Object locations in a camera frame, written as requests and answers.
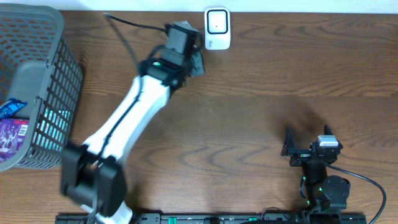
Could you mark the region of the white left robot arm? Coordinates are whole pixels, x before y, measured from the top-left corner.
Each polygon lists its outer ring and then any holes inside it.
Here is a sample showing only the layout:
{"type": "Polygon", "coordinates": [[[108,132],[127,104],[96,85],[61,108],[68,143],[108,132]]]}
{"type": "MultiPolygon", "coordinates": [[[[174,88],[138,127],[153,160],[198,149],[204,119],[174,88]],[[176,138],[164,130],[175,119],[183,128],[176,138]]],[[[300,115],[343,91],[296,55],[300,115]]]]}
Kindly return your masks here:
{"type": "Polygon", "coordinates": [[[61,193],[87,209],[79,223],[129,223],[133,212],[124,199],[123,167],[137,139],[188,76],[205,72],[203,36],[187,21],[167,25],[167,42],[137,66],[127,95],[84,143],[61,152],[61,193]]]}

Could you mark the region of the mint green wipes pack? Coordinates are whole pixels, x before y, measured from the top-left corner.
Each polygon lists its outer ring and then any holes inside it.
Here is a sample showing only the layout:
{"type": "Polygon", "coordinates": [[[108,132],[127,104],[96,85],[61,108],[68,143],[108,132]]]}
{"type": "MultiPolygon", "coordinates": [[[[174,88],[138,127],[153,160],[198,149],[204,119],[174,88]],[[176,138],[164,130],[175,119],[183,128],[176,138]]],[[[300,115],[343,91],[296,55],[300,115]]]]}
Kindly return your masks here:
{"type": "Polygon", "coordinates": [[[60,152],[68,138],[70,118],[69,111],[46,108],[44,114],[39,116],[32,142],[42,148],[60,152]]]}

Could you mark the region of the blue snack wrapper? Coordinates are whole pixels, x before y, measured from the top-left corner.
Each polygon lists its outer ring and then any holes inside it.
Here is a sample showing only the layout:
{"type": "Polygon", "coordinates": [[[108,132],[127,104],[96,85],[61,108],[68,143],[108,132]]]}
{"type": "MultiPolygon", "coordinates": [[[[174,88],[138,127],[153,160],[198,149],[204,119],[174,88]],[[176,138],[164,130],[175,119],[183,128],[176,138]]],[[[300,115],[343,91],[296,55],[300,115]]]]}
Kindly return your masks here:
{"type": "Polygon", "coordinates": [[[8,99],[1,105],[1,119],[11,118],[26,105],[27,102],[23,102],[15,98],[8,99]]]}

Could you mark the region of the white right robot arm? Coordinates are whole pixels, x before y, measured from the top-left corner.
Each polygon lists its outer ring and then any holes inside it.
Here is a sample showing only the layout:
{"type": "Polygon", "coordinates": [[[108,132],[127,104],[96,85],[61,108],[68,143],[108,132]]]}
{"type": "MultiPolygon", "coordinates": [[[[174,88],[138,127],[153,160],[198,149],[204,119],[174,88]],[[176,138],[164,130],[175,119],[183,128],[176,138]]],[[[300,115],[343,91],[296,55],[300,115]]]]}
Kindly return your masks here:
{"type": "Polygon", "coordinates": [[[347,208],[350,182],[337,175],[328,175],[326,170],[337,161],[342,149],[343,145],[328,126],[325,126],[324,133],[305,149],[296,147],[292,129],[287,128],[280,154],[290,158],[291,167],[302,168],[300,193],[308,200],[311,209],[334,212],[347,208]]]}

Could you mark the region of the purple Carefree pad pack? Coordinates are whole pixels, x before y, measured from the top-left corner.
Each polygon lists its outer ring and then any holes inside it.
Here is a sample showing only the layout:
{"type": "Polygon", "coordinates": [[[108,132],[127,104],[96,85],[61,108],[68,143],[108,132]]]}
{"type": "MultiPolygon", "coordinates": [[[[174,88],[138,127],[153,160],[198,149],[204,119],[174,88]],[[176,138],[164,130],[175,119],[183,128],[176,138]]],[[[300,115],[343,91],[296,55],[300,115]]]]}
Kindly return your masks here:
{"type": "Polygon", "coordinates": [[[26,119],[1,120],[1,162],[13,158],[22,147],[29,121],[26,119]]]}

